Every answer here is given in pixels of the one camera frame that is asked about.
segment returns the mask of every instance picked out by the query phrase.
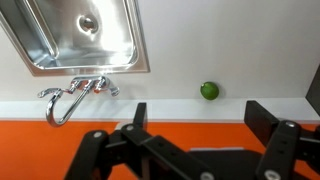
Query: sink basin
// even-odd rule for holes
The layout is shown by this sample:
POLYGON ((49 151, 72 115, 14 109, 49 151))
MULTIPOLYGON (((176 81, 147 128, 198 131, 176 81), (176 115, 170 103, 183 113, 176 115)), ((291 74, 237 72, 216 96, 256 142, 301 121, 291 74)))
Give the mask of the sink basin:
POLYGON ((148 72, 135 0, 0 0, 2 27, 35 76, 148 72))

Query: screw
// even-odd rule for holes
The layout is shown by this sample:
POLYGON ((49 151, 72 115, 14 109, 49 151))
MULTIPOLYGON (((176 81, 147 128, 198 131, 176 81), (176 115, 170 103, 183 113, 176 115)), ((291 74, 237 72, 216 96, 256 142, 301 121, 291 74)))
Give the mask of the screw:
POLYGON ((290 126, 290 127, 295 127, 296 125, 295 125, 295 123, 293 123, 293 122, 286 122, 286 125, 287 126, 290 126))
POLYGON ((94 138, 98 138, 98 137, 100 137, 101 135, 102 135, 102 132, 96 132, 96 133, 93 134, 93 137, 94 137, 94 138))
POLYGON ((281 180, 280 175, 274 170, 266 170, 264 176, 267 180, 281 180))
POLYGON ((134 127, 132 125, 127 126, 127 131, 132 131, 134 127))
POLYGON ((200 176, 201 180, 214 180, 214 176, 209 172, 203 172, 200 176))

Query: lime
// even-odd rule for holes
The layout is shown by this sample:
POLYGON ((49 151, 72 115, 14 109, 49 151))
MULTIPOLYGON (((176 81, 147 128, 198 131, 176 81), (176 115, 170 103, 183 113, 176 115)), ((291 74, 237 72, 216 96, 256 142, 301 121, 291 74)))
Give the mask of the lime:
POLYGON ((205 82, 201 85, 200 92, 207 100, 214 100, 219 95, 219 88, 213 82, 205 82))

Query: orange floor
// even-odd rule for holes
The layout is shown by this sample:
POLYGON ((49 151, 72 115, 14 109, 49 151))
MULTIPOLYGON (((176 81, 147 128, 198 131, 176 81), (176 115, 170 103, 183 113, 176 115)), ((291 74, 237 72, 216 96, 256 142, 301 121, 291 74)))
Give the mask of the orange floor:
MULTIPOLYGON (((63 179, 83 135, 90 130, 112 132, 116 123, 68 122, 52 128, 46 122, 0 122, 0 179, 63 179)), ((305 128, 314 129, 313 125, 305 128)), ((264 148, 244 124, 149 123, 148 132, 160 134, 184 150, 191 147, 241 146, 264 148)), ((296 170, 320 179, 304 162, 296 170)), ((110 179, 135 179, 124 166, 110 179)))

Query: faucet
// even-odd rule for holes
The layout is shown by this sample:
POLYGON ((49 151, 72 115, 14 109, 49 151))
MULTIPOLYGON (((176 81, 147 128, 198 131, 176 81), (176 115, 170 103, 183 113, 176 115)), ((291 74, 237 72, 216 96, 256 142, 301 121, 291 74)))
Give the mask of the faucet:
POLYGON ((110 91, 112 96, 117 96, 120 92, 118 87, 110 87, 111 81, 104 76, 76 77, 70 83, 69 89, 48 88, 38 93, 39 98, 43 98, 48 94, 53 94, 49 100, 46 109, 47 122, 53 127, 60 127, 65 124, 84 97, 93 89, 94 93, 98 94, 101 91, 110 91), (74 103, 67 110, 65 115, 60 120, 55 120, 53 112, 57 101, 62 97, 63 93, 73 94, 77 89, 81 90, 81 94, 76 98, 74 103))

